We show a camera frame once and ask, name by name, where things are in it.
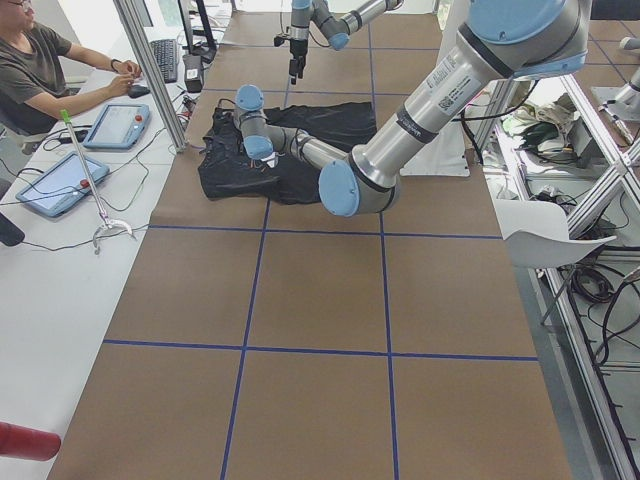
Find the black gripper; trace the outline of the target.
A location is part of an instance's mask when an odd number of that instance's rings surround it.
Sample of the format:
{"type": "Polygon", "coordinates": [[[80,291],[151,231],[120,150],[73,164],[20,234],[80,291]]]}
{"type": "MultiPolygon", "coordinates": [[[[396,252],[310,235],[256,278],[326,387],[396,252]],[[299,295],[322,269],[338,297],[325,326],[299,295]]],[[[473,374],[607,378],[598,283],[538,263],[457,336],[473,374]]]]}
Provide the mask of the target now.
{"type": "Polygon", "coordinates": [[[290,53],[293,57],[289,62],[290,83],[296,84],[297,78],[304,78],[306,56],[308,53],[308,40],[292,38],[290,40],[290,53]]]}

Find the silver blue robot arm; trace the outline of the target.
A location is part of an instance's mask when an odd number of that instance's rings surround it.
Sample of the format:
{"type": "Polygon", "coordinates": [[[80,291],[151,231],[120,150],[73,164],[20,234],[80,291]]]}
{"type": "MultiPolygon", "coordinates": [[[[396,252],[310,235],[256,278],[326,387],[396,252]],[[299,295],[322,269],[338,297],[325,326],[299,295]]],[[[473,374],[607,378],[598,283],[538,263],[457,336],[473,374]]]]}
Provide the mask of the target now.
{"type": "Polygon", "coordinates": [[[319,170],[319,196],[337,216],[379,213],[398,195],[399,173],[490,82],[573,73],[585,63],[589,1],[473,1],[454,47],[364,145],[343,152],[300,128],[268,124],[263,93],[243,85],[233,120],[246,154],[288,153],[319,170]]]}
{"type": "Polygon", "coordinates": [[[365,25],[402,5],[403,1],[397,0],[366,1],[355,10],[337,18],[330,11],[327,1],[292,1],[290,26],[285,31],[292,56],[289,63],[291,84],[295,85],[298,79],[303,78],[311,24],[318,28],[331,49],[339,51],[348,44],[350,37],[365,25]]]}

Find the person's right hand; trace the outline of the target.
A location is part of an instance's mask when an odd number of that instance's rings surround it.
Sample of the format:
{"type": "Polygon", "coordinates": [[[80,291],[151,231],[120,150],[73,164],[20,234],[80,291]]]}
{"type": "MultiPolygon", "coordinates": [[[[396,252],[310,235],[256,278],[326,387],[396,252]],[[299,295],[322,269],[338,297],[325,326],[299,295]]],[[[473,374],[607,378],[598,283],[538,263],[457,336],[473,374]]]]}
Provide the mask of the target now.
{"type": "Polygon", "coordinates": [[[142,77],[141,67],[132,60],[116,61],[114,63],[114,69],[120,75],[130,76],[134,81],[137,81],[142,77]]]}

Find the person's left hand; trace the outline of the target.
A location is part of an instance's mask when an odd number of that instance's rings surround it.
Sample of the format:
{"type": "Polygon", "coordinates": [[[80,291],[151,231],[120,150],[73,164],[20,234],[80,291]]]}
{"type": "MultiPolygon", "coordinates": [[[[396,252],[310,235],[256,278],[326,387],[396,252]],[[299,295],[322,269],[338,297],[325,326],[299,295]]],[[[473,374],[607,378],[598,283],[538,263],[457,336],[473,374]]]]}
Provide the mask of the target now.
{"type": "Polygon", "coordinates": [[[106,87],[107,97],[115,98],[127,95],[134,82],[135,78],[130,74],[116,76],[106,87]]]}

